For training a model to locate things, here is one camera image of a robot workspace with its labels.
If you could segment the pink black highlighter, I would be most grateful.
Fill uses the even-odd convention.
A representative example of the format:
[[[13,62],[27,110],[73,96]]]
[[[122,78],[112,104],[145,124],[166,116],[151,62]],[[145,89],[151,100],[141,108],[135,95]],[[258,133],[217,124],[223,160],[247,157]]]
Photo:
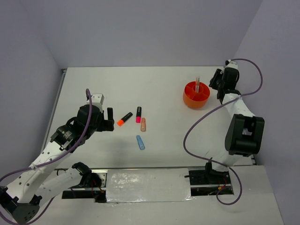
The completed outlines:
[[[136,117],[135,117],[136,123],[140,123],[141,119],[142,119],[142,108],[138,106],[136,110]]]

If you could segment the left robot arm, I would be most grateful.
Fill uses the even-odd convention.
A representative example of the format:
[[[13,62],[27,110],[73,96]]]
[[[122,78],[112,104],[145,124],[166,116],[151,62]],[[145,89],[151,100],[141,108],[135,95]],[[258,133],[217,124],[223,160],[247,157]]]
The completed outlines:
[[[107,109],[107,116],[105,119],[104,112],[97,106],[81,106],[77,116],[57,128],[29,170],[19,172],[15,181],[0,188],[0,204],[14,219],[15,225],[31,224],[40,207],[67,188],[102,186],[103,179],[82,162],[73,164],[51,180],[47,178],[93,133],[114,130],[112,108]]]

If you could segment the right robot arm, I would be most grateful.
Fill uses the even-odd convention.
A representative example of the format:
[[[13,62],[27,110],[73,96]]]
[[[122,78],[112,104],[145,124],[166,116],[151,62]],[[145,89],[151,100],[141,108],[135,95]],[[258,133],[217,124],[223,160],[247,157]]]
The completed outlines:
[[[225,151],[205,165],[203,178],[207,184],[226,185],[229,167],[260,151],[265,121],[244,103],[236,89],[239,77],[238,69],[226,67],[217,69],[209,83],[209,87],[217,90],[217,99],[229,112],[231,122],[225,136]]]

